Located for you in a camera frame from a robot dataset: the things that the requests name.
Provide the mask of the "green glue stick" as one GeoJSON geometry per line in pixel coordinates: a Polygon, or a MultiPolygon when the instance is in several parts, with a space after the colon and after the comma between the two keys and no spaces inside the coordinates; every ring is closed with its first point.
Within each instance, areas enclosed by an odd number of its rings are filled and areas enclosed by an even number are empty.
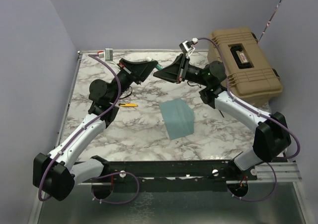
{"type": "Polygon", "coordinates": [[[157,60],[154,60],[154,59],[151,58],[151,57],[146,57],[145,60],[146,60],[147,62],[152,62],[152,63],[155,65],[155,69],[156,69],[157,71],[160,71],[160,70],[163,69],[163,66],[162,66],[161,64],[159,64],[157,60]]]}

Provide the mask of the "teal envelope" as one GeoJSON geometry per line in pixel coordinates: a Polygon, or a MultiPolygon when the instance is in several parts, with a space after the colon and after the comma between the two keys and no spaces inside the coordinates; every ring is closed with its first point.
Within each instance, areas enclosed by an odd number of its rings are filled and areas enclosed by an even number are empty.
{"type": "Polygon", "coordinates": [[[166,101],[160,103],[159,108],[170,140],[194,133],[194,112],[184,100],[166,101]]]}

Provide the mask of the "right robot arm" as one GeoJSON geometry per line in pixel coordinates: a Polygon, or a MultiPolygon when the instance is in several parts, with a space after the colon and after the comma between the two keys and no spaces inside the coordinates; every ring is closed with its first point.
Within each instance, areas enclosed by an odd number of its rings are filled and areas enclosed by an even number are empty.
{"type": "Polygon", "coordinates": [[[228,168],[228,174],[234,180],[245,176],[252,166],[271,162],[291,144],[286,119],[281,113],[262,111],[222,86],[227,76],[220,61],[199,68],[190,64],[188,56],[180,54],[171,65],[156,71],[154,77],[171,83],[190,81],[204,86],[199,92],[204,104],[229,114],[254,133],[253,146],[232,159],[228,168]]]}

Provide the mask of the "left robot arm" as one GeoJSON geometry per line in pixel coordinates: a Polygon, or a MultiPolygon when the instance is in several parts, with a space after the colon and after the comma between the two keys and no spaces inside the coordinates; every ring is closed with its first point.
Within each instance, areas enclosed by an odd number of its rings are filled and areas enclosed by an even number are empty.
{"type": "Polygon", "coordinates": [[[100,182],[108,179],[110,170],[106,160],[98,156],[79,164],[76,160],[114,121],[123,92],[133,83],[143,83],[158,65],[153,59],[141,62],[120,59],[120,70],[116,73],[96,55],[90,57],[108,68],[114,78],[111,82],[95,79],[89,86],[88,98],[92,104],[81,124],[48,154],[39,153],[34,158],[33,185],[38,188],[39,201],[44,202],[51,197],[62,201],[77,184],[93,178],[100,182]]]}

